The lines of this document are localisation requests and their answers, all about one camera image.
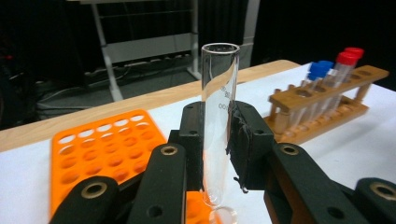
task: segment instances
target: white table surface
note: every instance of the white table surface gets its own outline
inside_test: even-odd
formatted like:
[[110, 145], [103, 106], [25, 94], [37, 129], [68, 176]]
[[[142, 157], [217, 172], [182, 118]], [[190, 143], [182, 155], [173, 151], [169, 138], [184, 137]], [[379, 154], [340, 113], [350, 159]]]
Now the white table surface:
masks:
[[[268, 96], [275, 88], [298, 86], [308, 66], [240, 84], [236, 100], [254, 105], [265, 117], [271, 106]], [[170, 130], [178, 130], [183, 106], [196, 101], [200, 97], [149, 113], [167, 138]], [[365, 115], [301, 144], [331, 179], [352, 189], [363, 177], [396, 183], [396, 92], [372, 85], [363, 103], [370, 107]], [[236, 210], [238, 223], [271, 223], [263, 192], [242, 193], [229, 167], [224, 205]], [[0, 153], [0, 223], [49, 222], [49, 170], [50, 140]]]

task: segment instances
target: wooden table edge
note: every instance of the wooden table edge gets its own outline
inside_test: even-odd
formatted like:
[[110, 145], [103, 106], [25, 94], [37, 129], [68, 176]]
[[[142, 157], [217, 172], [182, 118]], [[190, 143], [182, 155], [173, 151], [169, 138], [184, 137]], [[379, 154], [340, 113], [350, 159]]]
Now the wooden table edge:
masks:
[[[299, 66], [286, 60], [242, 69], [238, 72], [238, 83], [248, 82], [261, 77], [286, 71]], [[22, 125], [0, 132], [0, 152], [23, 147], [50, 139], [56, 133], [78, 125], [115, 116], [135, 109], [150, 110], [201, 94], [201, 81], [194, 81], [173, 88], [139, 95], [119, 102], [99, 105], [94, 108], [63, 115], [53, 119]]]

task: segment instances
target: wooden test tube rack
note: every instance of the wooden test tube rack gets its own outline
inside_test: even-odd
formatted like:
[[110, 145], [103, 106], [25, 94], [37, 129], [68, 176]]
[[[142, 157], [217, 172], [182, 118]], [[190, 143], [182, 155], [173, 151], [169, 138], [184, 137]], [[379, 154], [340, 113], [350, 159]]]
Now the wooden test tube rack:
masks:
[[[299, 92], [304, 91], [304, 89], [292, 85], [286, 91], [276, 90], [269, 97], [272, 107], [270, 115], [265, 117], [264, 120], [274, 132], [277, 142], [301, 144], [363, 115], [368, 110], [368, 107], [361, 102], [370, 85], [381, 78], [387, 77], [388, 74], [389, 72], [386, 70], [364, 65], [354, 69], [349, 80], [342, 83], [338, 88], [321, 85], [323, 87], [322, 91], [312, 91], [309, 96], [302, 96]], [[290, 115], [293, 112], [298, 112], [313, 104], [323, 102], [355, 88], [358, 88], [355, 98], [349, 99], [342, 96], [339, 106], [330, 116], [320, 116], [315, 120], [308, 120], [297, 127], [290, 128]]]

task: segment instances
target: red cap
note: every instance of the red cap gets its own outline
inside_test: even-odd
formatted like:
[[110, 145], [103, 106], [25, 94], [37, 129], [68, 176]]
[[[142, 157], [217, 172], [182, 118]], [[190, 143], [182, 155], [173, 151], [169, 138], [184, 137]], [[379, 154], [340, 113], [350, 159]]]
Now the red cap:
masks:
[[338, 54], [335, 61], [346, 65], [354, 65], [358, 61], [358, 59], [359, 58], [357, 55], [343, 51]]
[[345, 48], [344, 51], [356, 54], [356, 56], [359, 57], [358, 59], [360, 59], [363, 56], [363, 53], [364, 53], [364, 49], [352, 48], [352, 47]]

